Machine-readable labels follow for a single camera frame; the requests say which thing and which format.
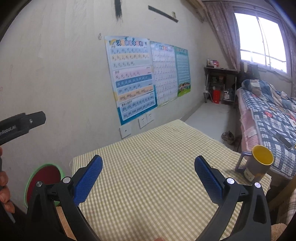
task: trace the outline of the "hand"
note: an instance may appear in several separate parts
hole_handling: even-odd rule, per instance
[[[9,201],[10,199],[10,191],[6,186],[8,183],[8,176],[6,172],[0,172],[0,186],[3,189],[0,191],[0,201],[4,203],[3,207],[6,211],[10,213],[15,213],[15,207],[12,202]]]

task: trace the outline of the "window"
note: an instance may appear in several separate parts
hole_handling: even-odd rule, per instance
[[[241,59],[287,73],[287,60],[279,25],[254,15],[235,13]]]

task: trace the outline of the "mug handle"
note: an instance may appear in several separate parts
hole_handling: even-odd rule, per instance
[[[239,161],[237,162],[237,165],[235,166],[235,171],[236,171],[236,172],[242,173],[242,172],[244,171],[244,168],[239,168],[239,165],[240,165],[240,163],[242,162],[242,158],[243,158],[244,156],[252,156],[252,153],[247,152],[247,151],[243,151],[243,152],[241,153],[241,156],[240,156],[240,158],[239,158]]]

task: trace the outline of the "patterned curtain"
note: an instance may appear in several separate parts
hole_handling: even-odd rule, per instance
[[[230,68],[240,69],[240,41],[234,10],[229,2],[204,2]]]
[[[296,97],[296,37],[288,27],[285,21],[282,20],[282,25],[286,34],[289,53],[290,53],[290,62],[291,62],[291,74],[292,74],[292,91],[291,97]]]

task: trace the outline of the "wall outlet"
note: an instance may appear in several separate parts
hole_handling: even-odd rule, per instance
[[[121,138],[123,139],[131,134],[131,124],[130,123],[125,124],[119,127],[119,130],[120,130]]]
[[[146,113],[146,116],[147,116],[147,122],[150,123],[151,121],[154,120],[154,111],[150,111],[148,113]]]
[[[148,124],[146,115],[142,115],[138,118],[140,129],[142,129],[145,125]]]

